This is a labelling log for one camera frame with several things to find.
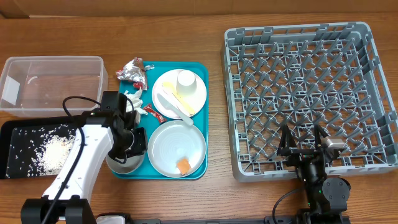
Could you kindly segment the grey round plate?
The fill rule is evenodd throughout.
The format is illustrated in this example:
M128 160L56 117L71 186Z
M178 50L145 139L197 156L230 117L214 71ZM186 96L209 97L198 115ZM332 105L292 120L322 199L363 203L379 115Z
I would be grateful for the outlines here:
M161 124L151 135L147 155L151 165L162 175L174 179L186 177L200 168L206 157L206 141L196 126L175 120ZM187 158L191 171L181 175L177 162Z

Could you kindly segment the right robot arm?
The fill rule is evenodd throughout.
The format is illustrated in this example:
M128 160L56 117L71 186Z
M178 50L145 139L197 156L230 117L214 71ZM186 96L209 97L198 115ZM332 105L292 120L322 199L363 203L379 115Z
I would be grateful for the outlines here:
M308 208L298 210L297 214L286 218L290 223L349 223L349 217L342 213L347 210L351 190L350 183L341 177L328 177L326 166L336 160L345 143L339 137L328 135L319 125L314 125L313 149L298 149L287 125L282 128L277 154L286 158L286 166L294 167L296 176L303 186L291 190L274 204L272 219L279 222L275 212L278 204L289 195L305 191Z

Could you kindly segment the small grey bowl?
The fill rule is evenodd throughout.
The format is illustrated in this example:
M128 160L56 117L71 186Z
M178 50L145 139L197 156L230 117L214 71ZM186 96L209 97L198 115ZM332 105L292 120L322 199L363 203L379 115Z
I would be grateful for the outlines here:
M140 156L133 156L127 159L125 164L120 164L110 158L109 156L105 157L106 163L108 167L113 171L114 173L117 174L129 174L131 172L134 172L136 169L138 169L141 164L144 162L145 154L140 155Z

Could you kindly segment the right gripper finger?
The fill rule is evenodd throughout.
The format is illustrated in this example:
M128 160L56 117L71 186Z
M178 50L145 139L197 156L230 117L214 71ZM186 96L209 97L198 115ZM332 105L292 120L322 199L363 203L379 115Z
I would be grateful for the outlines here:
M322 145L322 139L328 137L329 135L319 124L314 125L313 134L315 137L315 149L320 150Z
M297 148L297 144L294 141L294 138L292 136L292 133L289 129L289 127L285 124L282 127L282 137L279 143L279 150L285 149L285 148Z

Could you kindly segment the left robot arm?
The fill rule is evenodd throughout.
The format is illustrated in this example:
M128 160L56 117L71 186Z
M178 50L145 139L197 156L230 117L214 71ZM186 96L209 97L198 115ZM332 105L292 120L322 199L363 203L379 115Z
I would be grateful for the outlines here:
M144 128L137 113L128 112L132 101L118 91L104 91L99 108L72 117L77 125L75 142L58 176L41 198L27 199L21 208L22 223L132 223L128 213L94 216L90 198L101 165L110 158L132 172L134 159L147 151Z

